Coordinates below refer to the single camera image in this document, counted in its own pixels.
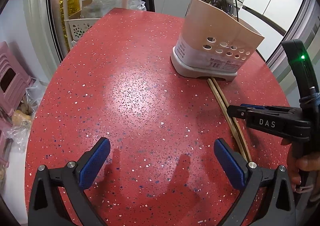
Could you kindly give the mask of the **person's right hand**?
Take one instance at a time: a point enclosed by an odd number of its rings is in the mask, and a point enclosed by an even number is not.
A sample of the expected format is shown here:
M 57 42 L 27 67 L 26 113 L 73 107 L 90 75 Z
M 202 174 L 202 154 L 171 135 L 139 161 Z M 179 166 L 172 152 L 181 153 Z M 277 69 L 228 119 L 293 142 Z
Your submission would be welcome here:
M 320 169 L 320 155 L 319 152 L 312 153 L 296 159 L 292 155 L 292 147 L 289 148 L 287 154 L 287 171 L 291 181 L 292 190 L 295 191 L 296 187 L 302 182 L 299 171 L 312 172 Z

